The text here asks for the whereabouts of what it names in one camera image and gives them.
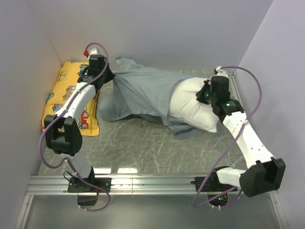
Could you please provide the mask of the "grey striped pillowcase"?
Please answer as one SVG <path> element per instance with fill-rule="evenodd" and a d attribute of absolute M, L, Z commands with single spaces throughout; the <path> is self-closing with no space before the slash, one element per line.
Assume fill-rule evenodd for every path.
<path fill-rule="evenodd" d="M 195 140 L 197 129 L 169 116 L 171 97 L 175 86 L 194 75 L 177 71 L 145 67 L 134 60 L 117 57 L 118 72 L 112 81 L 113 90 L 99 105 L 103 121 L 113 122 L 131 117 L 150 121 L 159 119 L 175 135 Z"/>

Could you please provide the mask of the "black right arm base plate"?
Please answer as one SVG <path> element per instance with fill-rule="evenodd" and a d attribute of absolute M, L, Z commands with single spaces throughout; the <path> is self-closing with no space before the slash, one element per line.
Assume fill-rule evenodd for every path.
<path fill-rule="evenodd" d="M 204 179 L 205 177 L 195 177 L 190 183 L 195 185 L 195 190 L 198 191 Z M 217 175 L 210 175 L 201 192 L 224 192 L 232 187 L 228 184 L 221 184 Z"/>

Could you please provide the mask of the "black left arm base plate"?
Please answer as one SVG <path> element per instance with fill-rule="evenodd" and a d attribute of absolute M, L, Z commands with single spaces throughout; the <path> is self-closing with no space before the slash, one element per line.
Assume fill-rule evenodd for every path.
<path fill-rule="evenodd" d="M 96 177 L 91 182 L 92 185 L 104 189 L 106 192 L 110 191 L 112 179 L 110 177 Z M 68 193 L 94 193 L 98 189 L 83 183 L 77 177 L 71 177 L 68 184 Z"/>

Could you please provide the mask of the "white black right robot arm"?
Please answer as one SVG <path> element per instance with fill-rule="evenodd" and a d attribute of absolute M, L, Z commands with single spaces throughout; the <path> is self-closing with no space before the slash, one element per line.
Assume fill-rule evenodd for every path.
<path fill-rule="evenodd" d="M 251 127 L 241 104 L 231 99 L 229 79 L 218 75 L 211 77 L 196 96 L 199 102 L 212 107 L 214 114 L 232 134 L 247 166 L 247 170 L 231 167 L 213 169 L 208 178 L 212 189 L 219 191 L 231 185 L 239 187 L 248 197 L 278 190 L 286 165 L 283 159 L 276 159 L 267 150 Z"/>

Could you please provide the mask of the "white pillow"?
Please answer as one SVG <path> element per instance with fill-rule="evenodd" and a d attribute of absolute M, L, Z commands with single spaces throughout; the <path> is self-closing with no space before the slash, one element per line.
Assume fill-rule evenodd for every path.
<path fill-rule="evenodd" d="M 168 115 L 192 127 L 216 133 L 219 118 L 210 105 L 197 101 L 196 97 L 205 80 L 193 77 L 180 81 L 173 90 Z"/>

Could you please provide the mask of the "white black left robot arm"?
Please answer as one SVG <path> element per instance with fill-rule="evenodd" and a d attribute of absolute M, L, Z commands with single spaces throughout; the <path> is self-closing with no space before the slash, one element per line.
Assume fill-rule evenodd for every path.
<path fill-rule="evenodd" d="M 113 80 L 108 59 L 101 54 L 91 54 L 89 65 L 79 76 L 75 89 L 64 106 L 55 114 L 44 118 L 45 130 L 43 137 L 47 148 L 62 156 L 73 173 L 71 184 L 77 185 L 85 192 L 96 187 L 93 168 L 88 164 L 85 156 L 80 153 L 82 135 L 78 120 L 85 106 L 100 91 L 102 86 Z"/>

